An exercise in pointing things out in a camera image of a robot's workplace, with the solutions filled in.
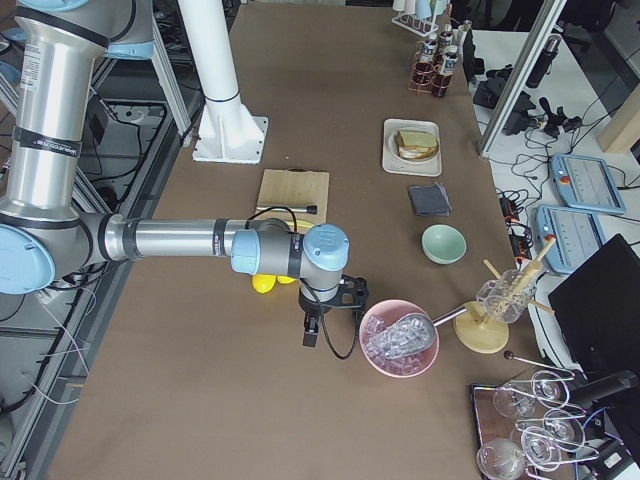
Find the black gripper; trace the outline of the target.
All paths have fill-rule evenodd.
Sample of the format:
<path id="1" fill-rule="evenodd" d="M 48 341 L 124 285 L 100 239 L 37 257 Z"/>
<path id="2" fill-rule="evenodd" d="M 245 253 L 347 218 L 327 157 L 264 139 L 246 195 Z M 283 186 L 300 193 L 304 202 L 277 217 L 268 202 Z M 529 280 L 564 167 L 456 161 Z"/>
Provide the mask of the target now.
<path id="1" fill-rule="evenodd" d="M 303 289 L 299 290 L 298 303 L 304 311 L 303 345 L 315 347 L 322 320 L 324 315 L 330 311 L 330 307 L 316 299 L 307 297 Z"/>

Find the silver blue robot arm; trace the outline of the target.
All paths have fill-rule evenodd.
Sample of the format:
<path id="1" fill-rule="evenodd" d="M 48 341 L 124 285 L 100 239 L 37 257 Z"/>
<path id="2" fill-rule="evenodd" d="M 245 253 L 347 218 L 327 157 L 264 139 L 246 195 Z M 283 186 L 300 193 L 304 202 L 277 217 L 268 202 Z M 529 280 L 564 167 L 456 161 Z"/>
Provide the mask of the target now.
<path id="1" fill-rule="evenodd" d="M 150 220 L 76 211 L 72 191 L 95 61 L 147 59 L 147 1 L 21 1 L 26 35 L 11 167 L 1 199 L 1 290 L 26 294 L 82 267 L 150 256 L 227 257 L 233 270 L 300 281 L 305 345 L 333 308 L 353 305 L 349 240 L 331 224 L 279 219 Z"/>

